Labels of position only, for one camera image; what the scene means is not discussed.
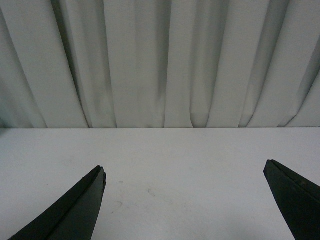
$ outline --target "white tabletop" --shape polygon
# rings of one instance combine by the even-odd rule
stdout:
[[[263,174],[275,159],[320,184],[320,128],[0,131],[0,239],[97,165],[93,240],[293,240]]]

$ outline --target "white curtain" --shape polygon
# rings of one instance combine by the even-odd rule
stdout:
[[[5,128],[320,126],[320,1],[0,0]]]

